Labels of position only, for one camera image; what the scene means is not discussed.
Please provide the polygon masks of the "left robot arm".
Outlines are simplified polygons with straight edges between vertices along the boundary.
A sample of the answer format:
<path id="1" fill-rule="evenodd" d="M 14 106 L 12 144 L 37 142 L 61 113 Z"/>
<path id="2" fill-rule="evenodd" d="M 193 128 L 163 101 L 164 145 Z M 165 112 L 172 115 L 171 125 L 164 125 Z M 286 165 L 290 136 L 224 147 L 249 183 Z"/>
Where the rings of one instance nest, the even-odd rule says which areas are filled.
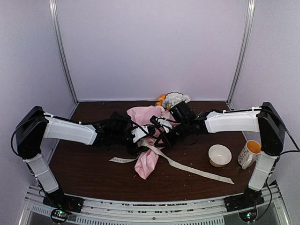
<path id="1" fill-rule="evenodd" d="M 133 150 L 149 131 L 149 128 L 137 124 L 122 112 L 113 112 L 108 119 L 82 122 L 55 116 L 35 106 L 15 127 L 10 145 L 12 151 L 31 169 L 50 202 L 57 208 L 63 208 L 68 202 L 67 197 L 45 161 L 41 151 L 43 141 L 49 139 L 95 147 L 119 144 Z"/>

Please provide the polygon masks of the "cream printed ribbon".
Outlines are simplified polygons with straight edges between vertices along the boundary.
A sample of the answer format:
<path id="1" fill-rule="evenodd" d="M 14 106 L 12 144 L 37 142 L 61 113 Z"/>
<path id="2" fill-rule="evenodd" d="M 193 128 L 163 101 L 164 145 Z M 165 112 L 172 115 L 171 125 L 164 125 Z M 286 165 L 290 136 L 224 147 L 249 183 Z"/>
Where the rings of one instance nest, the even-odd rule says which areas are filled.
<path id="1" fill-rule="evenodd" d="M 145 143 L 146 143 L 146 139 L 142 139 L 138 142 L 138 146 L 139 147 L 142 147 L 142 146 L 145 147 L 146 146 Z M 162 157 L 162 158 L 166 159 L 170 166 L 172 166 L 172 167 L 174 167 L 178 170 L 186 171 L 186 172 L 193 173 L 193 174 L 205 177 L 205 178 L 209 178 L 209 179 L 212 179 L 212 180 L 217 180 L 217 181 L 228 183 L 228 184 L 233 184 L 234 183 L 230 178 L 219 176 L 219 175 L 209 173 L 209 172 L 204 172 L 204 171 L 194 169 L 194 168 L 186 166 L 186 165 L 182 165 L 178 162 L 175 162 L 174 160 L 170 159 L 168 156 L 166 156 L 161 151 L 162 147 L 155 147 L 154 145 L 153 146 L 148 145 L 147 148 L 152 149 L 152 151 L 155 152 L 156 154 L 158 154 L 159 157 Z M 131 163 L 131 162 L 136 163 L 137 159 L 139 158 L 139 155 L 135 159 L 124 159 L 124 158 L 119 158 L 119 157 L 113 157 L 109 161 L 119 163 L 119 164 L 126 164 L 126 163 Z"/>

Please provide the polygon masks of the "pink wrapping paper sheet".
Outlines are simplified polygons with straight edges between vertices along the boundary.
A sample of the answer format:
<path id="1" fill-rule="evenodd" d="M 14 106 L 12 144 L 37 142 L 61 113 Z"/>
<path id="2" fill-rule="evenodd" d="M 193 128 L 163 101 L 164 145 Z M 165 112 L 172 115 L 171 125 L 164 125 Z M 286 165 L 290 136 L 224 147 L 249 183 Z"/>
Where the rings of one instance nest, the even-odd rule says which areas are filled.
<path id="1" fill-rule="evenodd" d="M 149 125 L 152 116 L 163 117 L 169 120 L 173 120 L 173 117 L 164 107 L 157 106 L 140 106 L 133 107 L 127 110 L 127 114 L 131 117 L 131 120 L 138 125 Z M 156 164 L 159 159 L 159 155 L 147 148 L 148 145 L 154 145 L 155 140 L 151 137 L 146 137 L 146 152 L 142 152 L 135 164 L 135 171 L 142 179 L 147 177 L 155 170 Z"/>

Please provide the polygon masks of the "orange flower stem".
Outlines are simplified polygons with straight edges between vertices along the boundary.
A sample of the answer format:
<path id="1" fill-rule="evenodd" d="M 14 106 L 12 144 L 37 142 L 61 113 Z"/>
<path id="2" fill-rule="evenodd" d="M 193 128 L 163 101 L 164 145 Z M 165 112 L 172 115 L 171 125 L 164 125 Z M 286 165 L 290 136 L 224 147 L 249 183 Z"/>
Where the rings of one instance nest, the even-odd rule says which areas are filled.
<path id="1" fill-rule="evenodd" d="M 165 100 L 165 98 L 166 98 L 166 94 L 160 95 L 160 96 L 157 98 L 157 102 L 155 103 L 155 106 L 157 106 L 157 105 L 162 106 L 162 105 L 163 105 L 163 102 L 164 102 L 164 100 Z"/>

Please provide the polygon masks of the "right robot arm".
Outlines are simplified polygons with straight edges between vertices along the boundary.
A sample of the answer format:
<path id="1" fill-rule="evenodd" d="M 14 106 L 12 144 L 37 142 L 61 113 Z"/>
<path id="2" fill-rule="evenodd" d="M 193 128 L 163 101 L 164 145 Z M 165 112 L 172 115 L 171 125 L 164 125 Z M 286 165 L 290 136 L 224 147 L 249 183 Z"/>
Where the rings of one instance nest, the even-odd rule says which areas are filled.
<path id="1" fill-rule="evenodd" d="M 275 168 L 283 151 L 285 127 L 277 111 L 270 102 L 260 107 L 237 111 L 203 111 L 199 115 L 180 102 L 170 110 L 172 123 L 176 127 L 164 125 L 168 119 L 152 116 L 150 121 L 158 129 L 165 129 L 155 142 L 156 147 L 172 147 L 178 138 L 190 135 L 204 135 L 218 132 L 255 132 L 261 137 L 261 154 L 248 183 L 240 197 L 240 203 L 250 207 L 258 200 L 258 193 L 263 188 L 268 176 Z"/>

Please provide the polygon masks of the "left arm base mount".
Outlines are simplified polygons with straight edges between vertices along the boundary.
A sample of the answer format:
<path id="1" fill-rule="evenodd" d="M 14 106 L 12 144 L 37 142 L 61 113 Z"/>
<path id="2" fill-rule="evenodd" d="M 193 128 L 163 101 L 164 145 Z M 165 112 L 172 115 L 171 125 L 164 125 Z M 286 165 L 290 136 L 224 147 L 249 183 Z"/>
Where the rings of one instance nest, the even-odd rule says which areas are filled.
<path id="1" fill-rule="evenodd" d="M 43 204 L 51 206 L 53 208 L 61 209 L 67 212 L 80 213 L 83 207 L 84 199 L 75 196 L 66 195 L 62 203 L 55 204 L 51 202 L 47 197 L 44 197 Z"/>

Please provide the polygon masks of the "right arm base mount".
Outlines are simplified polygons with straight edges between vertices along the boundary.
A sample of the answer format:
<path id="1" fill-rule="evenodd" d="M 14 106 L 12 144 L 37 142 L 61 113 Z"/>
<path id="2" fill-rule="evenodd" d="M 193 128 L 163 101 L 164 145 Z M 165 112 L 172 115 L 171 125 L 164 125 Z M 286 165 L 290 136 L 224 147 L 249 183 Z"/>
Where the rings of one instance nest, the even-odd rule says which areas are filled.
<path id="1" fill-rule="evenodd" d="M 255 207 L 258 204 L 265 202 L 264 198 L 259 196 L 250 196 L 246 194 L 232 195 L 224 199 L 227 212 L 236 210 L 243 210 L 251 207 Z"/>

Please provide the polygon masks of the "white flower stem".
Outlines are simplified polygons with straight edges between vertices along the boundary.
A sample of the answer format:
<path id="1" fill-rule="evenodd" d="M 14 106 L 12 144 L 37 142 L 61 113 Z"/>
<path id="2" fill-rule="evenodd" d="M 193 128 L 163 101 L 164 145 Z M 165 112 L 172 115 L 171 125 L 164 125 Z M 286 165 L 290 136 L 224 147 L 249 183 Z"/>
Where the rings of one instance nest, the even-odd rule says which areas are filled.
<path id="1" fill-rule="evenodd" d="M 184 97 L 183 102 L 188 103 L 188 102 L 191 101 L 190 96 L 184 95 L 184 94 L 183 94 L 183 97 Z M 171 108 L 172 108 L 173 106 L 175 106 L 176 104 L 170 105 L 170 104 L 167 104 L 167 103 L 165 102 L 165 100 L 164 100 L 164 102 L 163 102 L 163 107 L 166 108 L 166 109 L 171 109 Z"/>

